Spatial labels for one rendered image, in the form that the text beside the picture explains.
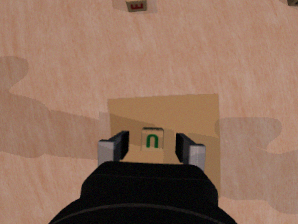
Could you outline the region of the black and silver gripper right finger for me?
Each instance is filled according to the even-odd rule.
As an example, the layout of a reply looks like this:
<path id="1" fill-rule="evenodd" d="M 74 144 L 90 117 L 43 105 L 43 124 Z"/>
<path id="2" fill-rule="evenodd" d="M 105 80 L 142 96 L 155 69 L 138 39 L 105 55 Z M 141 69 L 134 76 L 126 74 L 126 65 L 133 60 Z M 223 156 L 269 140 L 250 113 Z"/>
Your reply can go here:
<path id="1" fill-rule="evenodd" d="M 198 166 L 204 172 L 206 154 L 204 144 L 196 144 L 185 134 L 176 133 L 175 153 L 180 163 Z"/>

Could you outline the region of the tan flat mat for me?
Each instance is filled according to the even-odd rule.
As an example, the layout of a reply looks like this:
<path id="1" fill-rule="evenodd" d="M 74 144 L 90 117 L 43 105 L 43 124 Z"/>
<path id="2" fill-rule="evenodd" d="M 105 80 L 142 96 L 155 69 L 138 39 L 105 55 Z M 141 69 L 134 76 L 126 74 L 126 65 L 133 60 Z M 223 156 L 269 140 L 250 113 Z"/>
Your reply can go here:
<path id="1" fill-rule="evenodd" d="M 176 133 L 206 146 L 204 173 L 220 199 L 220 121 L 218 94 L 109 99 L 111 137 L 129 131 L 123 162 L 183 164 L 176 153 Z M 141 151 L 141 130 L 163 128 L 163 152 Z"/>

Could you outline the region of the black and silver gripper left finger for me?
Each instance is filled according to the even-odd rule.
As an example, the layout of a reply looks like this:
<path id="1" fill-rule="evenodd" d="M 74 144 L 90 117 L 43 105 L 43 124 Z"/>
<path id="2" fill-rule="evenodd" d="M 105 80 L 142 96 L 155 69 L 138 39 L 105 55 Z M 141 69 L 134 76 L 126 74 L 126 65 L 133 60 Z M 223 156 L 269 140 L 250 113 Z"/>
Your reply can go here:
<path id="1" fill-rule="evenodd" d="M 98 166 L 106 161 L 123 160 L 129 151 L 129 131 L 98 141 Z"/>

